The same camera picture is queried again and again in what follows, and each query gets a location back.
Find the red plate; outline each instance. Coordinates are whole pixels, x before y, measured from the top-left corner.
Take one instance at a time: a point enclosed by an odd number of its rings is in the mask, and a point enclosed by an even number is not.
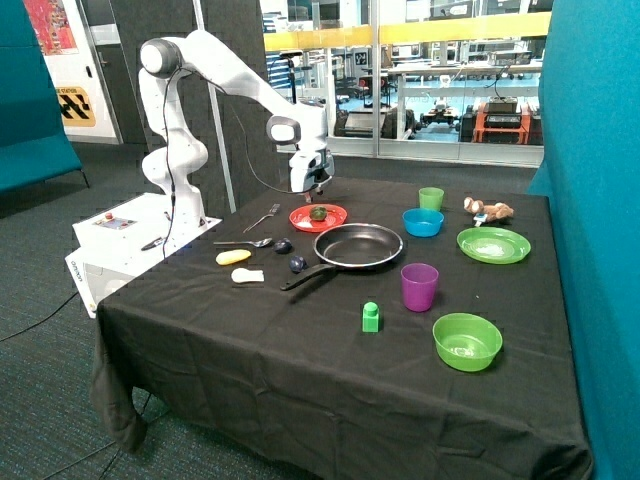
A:
[[[324,220],[311,220],[309,213],[314,207],[324,207],[327,209],[327,216]],[[313,204],[300,207],[289,215],[289,221],[294,227],[303,232],[319,233],[332,227],[342,225],[347,219],[347,211],[338,205]]]

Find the frying pan handle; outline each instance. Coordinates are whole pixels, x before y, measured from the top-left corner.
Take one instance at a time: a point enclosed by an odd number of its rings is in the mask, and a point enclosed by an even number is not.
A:
[[[298,275],[296,275],[295,279],[281,286],[280,290],[284,290],[284,291],[291,290],[293,288],[296,288],[298,285],[302,285],[307,280],[311,280],[313,277],[317,277],[318,275],[322,275],[325,272],[328,272],[329,270],[335,270],[335,269],[336,269],[335,265],[330,265],[327,263],[322,263],[320,265],[307,268],[306,270],[303,270]]]

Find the purple cup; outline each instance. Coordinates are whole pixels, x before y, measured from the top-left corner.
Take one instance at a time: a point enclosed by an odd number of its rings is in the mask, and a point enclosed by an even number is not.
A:
[[[404,306],[412,312],[429,310],[438,286],[438,270],[426,263],[410,263],[400,275]]]

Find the green block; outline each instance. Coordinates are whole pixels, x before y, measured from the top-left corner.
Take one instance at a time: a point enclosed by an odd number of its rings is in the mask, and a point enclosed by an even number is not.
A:
[[[380,331],[380,310],[373,302],[367,302],[362,309],[362,331],[366,333]]]

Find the blue bowl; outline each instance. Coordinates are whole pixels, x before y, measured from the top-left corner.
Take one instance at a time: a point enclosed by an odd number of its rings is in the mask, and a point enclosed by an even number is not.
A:
[[[444,215],[428,208],[412,208],[402,214],[404,228],[414,237],[437,235],[444,222]]]

